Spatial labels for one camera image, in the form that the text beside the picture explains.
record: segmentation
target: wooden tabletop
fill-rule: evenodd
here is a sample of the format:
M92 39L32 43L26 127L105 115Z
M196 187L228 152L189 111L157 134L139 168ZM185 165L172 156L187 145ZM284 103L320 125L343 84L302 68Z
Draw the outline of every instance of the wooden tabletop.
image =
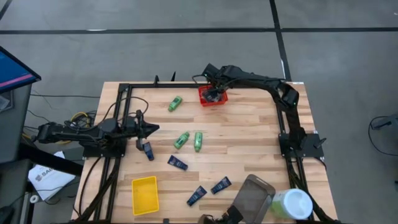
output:
M96 122L103 119L108 107L115 102L118 85L118 82L104 84ZM293 83L292 86L300 93L298 113L301 124L306 132L311 133L315 127L304 84ZM170 113L167 108L177 95L183 98L183 102ZM202 214L221 217L249 174L257 175L276 190L289 189L286 164L280 155L277 140L279 125L275 104L268 92L255 88L231 89L228 90L225 105L207 108L199 103L198 90L195 88L135 88L132 96L139 96L149 102L144 119L158 124L160 129L147 139L155 156L152 162L136 149L135 139L129 141L126 155L121 160L112 223L161 223L164 218L169 218L172 223L196 223ZM144 108L143 102L132 99L129 111L143 111ZM173 143L185 131L191 134L190 139L180 150L176 150ZM203 133L203 145L199 153L193 148L196 131ZM170 155L184 161L188 170L184 172L169 165L167 161ZM85 162L82 180L86 179L95 160L96 158L89 158ZM83 209L98 192L103 161L101 159L97 163L90 175L83 195ZM337 218L325 168L311 158L304 159L303 163L310 193L326 214ZM152 175L157 177L160 210L134 216L131 181ZM225 176L232 185L213 195L210 189ZM76 208L82 185L83 181L80 182ZM187 200L199 185L208 193L189 207ZM101 218L105 217L108 194L103 200ZM269 210L263 222L293 221L276 218Z

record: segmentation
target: green bottle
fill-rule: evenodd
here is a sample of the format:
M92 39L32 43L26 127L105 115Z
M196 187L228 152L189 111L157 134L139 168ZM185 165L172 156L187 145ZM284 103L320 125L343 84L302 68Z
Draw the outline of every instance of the green bottle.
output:
M201 132L195 133L195 143L193 147L195 148L196 152L199 152L201 149L201 140L203 138L203 134Z
M189 133L183 133L175 142L174 147L176 149L181 149L181 147L188 141Z
M169 111L171 112L171 111L175 110L181 102L182 102L182 98L179 96L176 96L174 98L173 102L171 102L169 105Z

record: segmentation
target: monitor screen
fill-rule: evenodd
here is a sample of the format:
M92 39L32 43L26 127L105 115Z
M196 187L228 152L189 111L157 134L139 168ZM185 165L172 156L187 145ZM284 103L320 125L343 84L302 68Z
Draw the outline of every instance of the monitor screen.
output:
M40 80L40 77L4 49L0 49L0 93Z

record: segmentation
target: monitor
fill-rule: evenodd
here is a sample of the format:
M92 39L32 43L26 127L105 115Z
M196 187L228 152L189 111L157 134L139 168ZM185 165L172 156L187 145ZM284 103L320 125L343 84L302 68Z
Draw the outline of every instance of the monitor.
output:
M0 112L12 108L12 91L42 78L0 46Z

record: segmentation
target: yellow bin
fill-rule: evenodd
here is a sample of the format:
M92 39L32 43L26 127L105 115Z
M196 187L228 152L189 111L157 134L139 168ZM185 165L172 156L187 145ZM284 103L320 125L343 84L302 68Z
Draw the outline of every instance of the yellow bin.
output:
M156 177L145 177L131 182L132 214L143 215L159 211Z

